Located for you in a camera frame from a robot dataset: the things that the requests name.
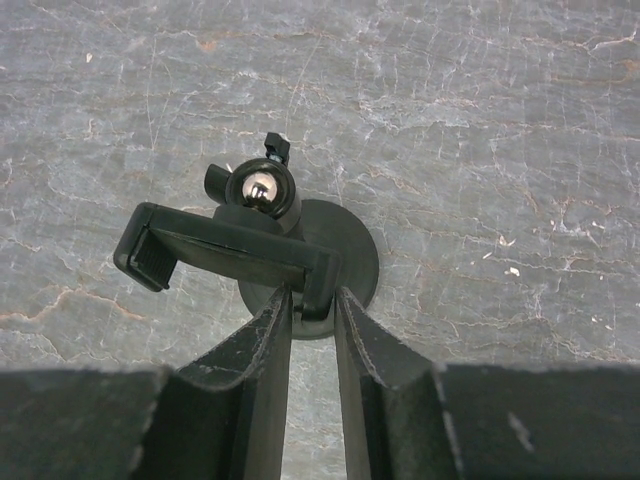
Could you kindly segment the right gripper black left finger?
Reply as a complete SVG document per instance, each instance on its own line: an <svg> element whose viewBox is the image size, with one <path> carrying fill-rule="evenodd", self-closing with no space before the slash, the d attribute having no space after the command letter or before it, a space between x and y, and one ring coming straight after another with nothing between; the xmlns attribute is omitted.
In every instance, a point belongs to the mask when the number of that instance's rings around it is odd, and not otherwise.
<svg viewBox="0 0 640 480"><path fill-rule="evenodd" d="M292 320L292 293L280 287L251 321L168 378L144 436L145 478L280 478Z"/></svg>

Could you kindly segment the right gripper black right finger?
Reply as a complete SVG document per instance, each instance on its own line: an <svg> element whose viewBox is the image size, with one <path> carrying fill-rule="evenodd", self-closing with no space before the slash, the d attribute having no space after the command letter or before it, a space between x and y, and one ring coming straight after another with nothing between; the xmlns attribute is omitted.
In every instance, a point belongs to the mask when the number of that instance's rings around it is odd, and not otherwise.
<svg viewBox="0 0 640 480"><path fill-rule="evenodd" d="M335 344L349 479L457 479L433 364L335 296Z"/></svg>

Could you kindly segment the black phone stand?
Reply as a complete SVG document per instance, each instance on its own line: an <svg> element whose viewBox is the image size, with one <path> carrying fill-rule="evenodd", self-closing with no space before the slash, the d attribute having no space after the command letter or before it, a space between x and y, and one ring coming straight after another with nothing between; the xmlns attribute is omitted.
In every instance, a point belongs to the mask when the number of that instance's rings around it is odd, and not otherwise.
<svg viewBox="0 0 640 480"><path fill-rule="evenodd" d="M251 313L285 286L293 298L294 338L326 338L333 333L337 289L349 289L362 306L373 300L378 251L347 208L300 197L283 136L267 133L264 147L264 156L233 171L208 167L204 189L217 204L210 217L139 204L113 262L152 292L168 289L178 263L234 279Z"/></svg>

